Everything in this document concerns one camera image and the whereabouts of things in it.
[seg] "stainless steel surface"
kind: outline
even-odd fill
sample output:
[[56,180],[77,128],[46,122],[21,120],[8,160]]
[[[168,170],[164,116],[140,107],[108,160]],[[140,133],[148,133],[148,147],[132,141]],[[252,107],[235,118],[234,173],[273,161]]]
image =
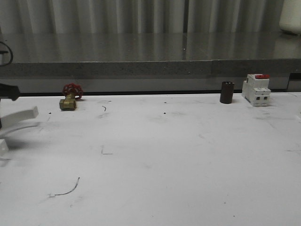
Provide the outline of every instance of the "stainless steel surface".
[[290,73],[301,73],[301,38],[281,32],[1,38],[15,58],[0,69],[0,82],[30,79],[20,87],[26,92],[53,92],[37,85],[43,80],[54,86],[60,85],[57,80],[81,81],[93,92],[218,90],[226,80],[241,89],[247,73],[269,73],[270,88],[285,89]]

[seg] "white bottle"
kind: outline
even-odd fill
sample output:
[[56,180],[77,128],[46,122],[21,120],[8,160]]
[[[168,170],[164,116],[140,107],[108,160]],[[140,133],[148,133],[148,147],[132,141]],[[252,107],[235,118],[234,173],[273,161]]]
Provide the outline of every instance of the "white bottle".
[[301,0],[285,0],[282,7],[280,29],[301,35]]

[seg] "red handwheel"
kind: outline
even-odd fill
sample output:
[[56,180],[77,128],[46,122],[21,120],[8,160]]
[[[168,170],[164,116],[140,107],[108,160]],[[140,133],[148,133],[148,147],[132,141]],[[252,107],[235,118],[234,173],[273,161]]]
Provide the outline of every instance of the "red handwheel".
[[73,93],[76,97],[76,100],[80,100],[84,94],[84,91],[81,89],[80,85],[76,85],[74,83],[70,83],[64,86],[62,93],[64,96],[67,96],[70,93]]

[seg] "black cable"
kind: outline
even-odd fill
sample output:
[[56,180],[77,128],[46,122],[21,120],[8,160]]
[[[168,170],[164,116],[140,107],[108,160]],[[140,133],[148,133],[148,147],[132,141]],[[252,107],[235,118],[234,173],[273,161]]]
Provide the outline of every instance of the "black cable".
[[4,67],[4,66],[7,66],[9,64],[11,64],[13,62],[13,59],[14,59],[14,55],[13,55],[13,51],[11,50],[11,48],[5,44],[4,42],[0,41],[0,44],[3,44],[6,46],[6,48],[8,48],[9,50],[9,54],[10,54],[10,60],[6,63],[6,64],[3,64],[3,65],[0,65],[0,67]]

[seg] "wire scrap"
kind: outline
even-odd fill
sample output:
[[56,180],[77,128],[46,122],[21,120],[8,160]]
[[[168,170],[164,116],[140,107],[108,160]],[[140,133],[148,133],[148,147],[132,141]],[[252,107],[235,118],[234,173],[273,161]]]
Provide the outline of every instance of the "wire scrap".
[[80,178],[77,179],[76,185],[75,185],[75,187],[74,187],[71,191],[69,191],[69,192],[67,192],[67,193],[63,193],[63,194],[55,194],[55,195],[65,195],[65,194],[69,194],[69,193],[73,192],[73,191],[76,189],[77,185],[79,184],[79,179],[80,179]]

